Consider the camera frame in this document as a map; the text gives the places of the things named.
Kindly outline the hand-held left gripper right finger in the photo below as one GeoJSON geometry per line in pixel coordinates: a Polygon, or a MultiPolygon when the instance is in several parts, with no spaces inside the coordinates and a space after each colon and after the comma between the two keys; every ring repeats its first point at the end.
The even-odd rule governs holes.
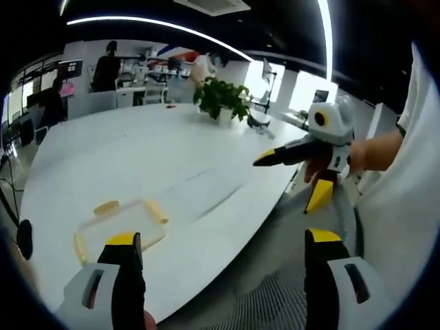
{"type": "Polygon", "coordinates": [[[306,329],[378,329],[382,281],[328,230],[305,230],[306,329]]]}

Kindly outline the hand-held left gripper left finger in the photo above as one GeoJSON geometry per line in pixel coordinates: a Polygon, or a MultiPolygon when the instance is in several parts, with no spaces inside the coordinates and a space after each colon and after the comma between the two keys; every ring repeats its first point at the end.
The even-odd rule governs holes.
{"type": "Polygon", "coordinates": [[[145,329],[141,236],[110,238],[66,284],[56,317],[67,329],[145,329]]]}

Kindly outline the person's right hand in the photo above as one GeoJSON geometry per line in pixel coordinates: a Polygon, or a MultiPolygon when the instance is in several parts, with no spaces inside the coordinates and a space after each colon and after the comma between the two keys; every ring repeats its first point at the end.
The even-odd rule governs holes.
{"type": "MultiPolygon", "coordinates": [[[[311,158],[305,167],[304,182],[314,186],[318,180],[318,174],[328,167],[331,157],[331,151],[325,151],[311,158]]],[[[350,175],[358,175],[363,171],[374,171],[373,163],[367,160],[367,148],[364,142],[351,144],[349,160],[350,175]]]]}

